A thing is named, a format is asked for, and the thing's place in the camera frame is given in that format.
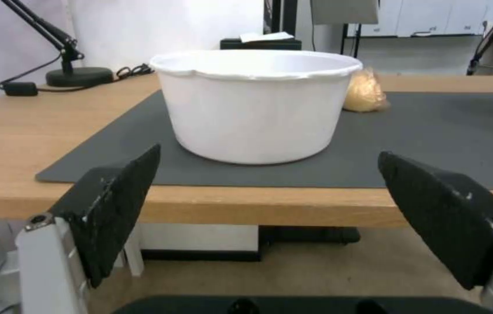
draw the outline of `lamp base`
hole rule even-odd
[[[71,74],[53,70],[45,75],[47,85],[53,87],[84,87],[111,83],[113,72],[107,68],[74,68]]]

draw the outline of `white plastic bowl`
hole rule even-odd
[[[359,60],[289,50],[209,50],[151,59],[179,143],[202,157],[274,164],[332,139]]]

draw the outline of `plastic bag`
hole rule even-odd
[[[353,73],[349,83],[344,109],[367,113],[390,107],[386,95],[382,92],[374,71],[366,68]]]

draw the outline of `gray mat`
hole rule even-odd
[[[253,187],[384,187],[378,153],[390,150],[461,171],[493,189],[493,93],[388,93],[392,108],[343,112],[330,146],[294,163],[241,166],[179,146],[157,92],[37,174],[74,182],[91,167],[132,159],[161,143],[155,184]]]

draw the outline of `bowl rim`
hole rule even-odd
[[[348,61],[352,65],[338,69],[328,70],[314,70],[304,72],[273,72],[273,73],[254,73],[254,74],[241,74],[241,73],[229,73],[221,72],[217,70],[203,70],[192,68],[177,68],[175,66],[169,66],[164,64],[167,60],[174,58],[183,58],[194,56],[196,54],[266,54],[266,55],[304,55],[315,56],[319,58],[328,58],[333,60]],[[170,54],[156,55],[151,58],[149,62],[150,66],[156,71],[172,75],[172,76],[192,76],[199,75],[201,77],[207,77],[212,79],[222,80],[299,80],[299,79],[312,79],[312,78],[340,78],[346,77],[352,74],[354,71],[363,68],[363,64],[356,58],[351,56],[345,56],[340,54],[332,54],[328,52],[315,52],[306,50],[191,50],[173,52]]]

